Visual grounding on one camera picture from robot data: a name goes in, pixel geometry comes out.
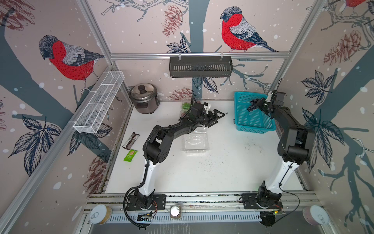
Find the dark purple grape bunch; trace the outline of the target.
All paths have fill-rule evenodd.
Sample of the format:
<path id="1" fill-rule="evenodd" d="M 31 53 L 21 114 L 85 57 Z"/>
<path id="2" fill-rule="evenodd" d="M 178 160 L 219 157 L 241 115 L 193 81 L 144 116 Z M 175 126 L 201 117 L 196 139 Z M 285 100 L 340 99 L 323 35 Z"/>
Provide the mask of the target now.
<path id="1" fill-rule="evenodd" d="M 252 112 L 252 111 L 257 110 L 257 109 L 264 112 L 264 103 L 265 102 L 266 102 L 265 98 L 253 99 L 250 102 L 250 106 L 247 108 L 248 112 Z"/>

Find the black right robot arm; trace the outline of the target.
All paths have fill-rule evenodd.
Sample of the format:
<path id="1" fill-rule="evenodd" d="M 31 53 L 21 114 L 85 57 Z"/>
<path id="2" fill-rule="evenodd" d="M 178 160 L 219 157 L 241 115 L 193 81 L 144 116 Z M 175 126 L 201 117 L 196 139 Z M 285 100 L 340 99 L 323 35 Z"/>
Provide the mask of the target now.
<path id="1" fill-rule="evenodd" d="M 284 184 L 300 165 L 311 158 L 315 133 L 301 125 L 292 116 L 289 108 L 283 107 L 282 100 L 277 98 L 276 90 L 267 98 L 261 98 L 255 106 L 283 129 L 277 148 L 282 158 L 281 166 L 270 181 L 263 181 L 256 195 L 257 204 L 262 208 L 268 208 L 278 206 Z"/>

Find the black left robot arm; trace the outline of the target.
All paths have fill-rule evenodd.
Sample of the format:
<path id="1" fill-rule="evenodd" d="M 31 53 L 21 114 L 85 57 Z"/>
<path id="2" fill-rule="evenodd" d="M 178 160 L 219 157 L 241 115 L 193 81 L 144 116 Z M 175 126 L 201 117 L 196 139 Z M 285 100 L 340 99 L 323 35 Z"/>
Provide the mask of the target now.
<path id="1" fill-rule="evenodd" d="M 175 139 L 192 133 L 198 127 L 214 126 L 225 116 L 225 113 L 217 109 L 210 110 L 210 104 L 199 103 L 192 97 L 190 108 L 176 124 L 165 127 L 155 126 L 142 148 L 145 159 L 143 178 L 138 186 L 129 188 L 125 193 L 124 210 L 128 207 L 131 194 L 134 194 L 136 205 L 142 209 L 152 207 L 157 166 L 165 161 Z"/>

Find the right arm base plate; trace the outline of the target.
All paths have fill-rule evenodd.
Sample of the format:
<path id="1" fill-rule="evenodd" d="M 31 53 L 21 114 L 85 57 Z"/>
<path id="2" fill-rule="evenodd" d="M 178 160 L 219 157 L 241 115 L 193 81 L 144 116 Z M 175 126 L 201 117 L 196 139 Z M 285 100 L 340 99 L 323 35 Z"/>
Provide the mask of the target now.
<path id="1" fill-rule="evenodd" d="M 246 210 L 259 210 L 259 209 L 282 209 L 281 194 L 268 193 L 265 195 L 258 195 L 254 193 L 242 194 L 241 202 Z"/>

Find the teal plastic basket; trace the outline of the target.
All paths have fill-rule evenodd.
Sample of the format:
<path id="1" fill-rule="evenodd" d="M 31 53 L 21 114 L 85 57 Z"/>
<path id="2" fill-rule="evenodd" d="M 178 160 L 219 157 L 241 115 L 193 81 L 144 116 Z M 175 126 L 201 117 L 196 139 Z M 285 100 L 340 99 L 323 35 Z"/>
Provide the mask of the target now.
<path id="1" fill-rule="evenodd" d="M 267 95 L 251 92 L 235 92 L 234 114 L 235 125 L 238 131 L 264 134 L 276 130 L 275 121 L 264 114 L 261 110 L 255 109 L 251 112 L 248 107 L 254 99 L 267 98 Z"/>

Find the green grape bunch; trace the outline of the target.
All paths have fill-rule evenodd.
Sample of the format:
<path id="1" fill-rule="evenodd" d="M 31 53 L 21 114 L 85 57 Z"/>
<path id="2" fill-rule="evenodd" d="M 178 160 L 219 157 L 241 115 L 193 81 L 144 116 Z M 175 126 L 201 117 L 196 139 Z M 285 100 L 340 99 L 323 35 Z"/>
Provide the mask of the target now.
<path id="1" fill-rule="evenodd" d="M 183 111 L 188 111 L 191 107 L 191 104 L 189 102 L 183 102 L 182 103 L 182 110 Z"/>

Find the clear clamshell container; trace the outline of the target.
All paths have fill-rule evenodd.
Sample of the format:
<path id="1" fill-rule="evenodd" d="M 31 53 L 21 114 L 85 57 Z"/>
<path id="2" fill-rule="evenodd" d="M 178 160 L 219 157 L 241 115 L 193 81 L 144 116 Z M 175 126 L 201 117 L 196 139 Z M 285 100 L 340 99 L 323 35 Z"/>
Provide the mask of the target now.
<path id="1" fill-rule="evenodd" d="M 192 132 L 183 135 L 182 150 L 187 153 L 202 153 L 209 150 L 207 132 Z"/>
<path id="2" fill-rule="evenodd" d="M 183 101 L 181 104 L 181 110 L 187 112 L 191 107 L 191 101 Z"/>

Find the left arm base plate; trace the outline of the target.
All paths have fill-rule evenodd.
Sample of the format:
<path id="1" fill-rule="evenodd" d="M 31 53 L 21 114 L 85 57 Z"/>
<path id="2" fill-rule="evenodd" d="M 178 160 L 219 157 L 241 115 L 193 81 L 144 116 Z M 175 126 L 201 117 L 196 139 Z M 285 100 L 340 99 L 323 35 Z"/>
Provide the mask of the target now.
<path id="1" fill-rule="evenodd" d="M 163 211 L 166 206 L 166 195 L 150 195 L 148 197 L 140 197 L 129 195 L 124 200 L 127 211 Z"/>

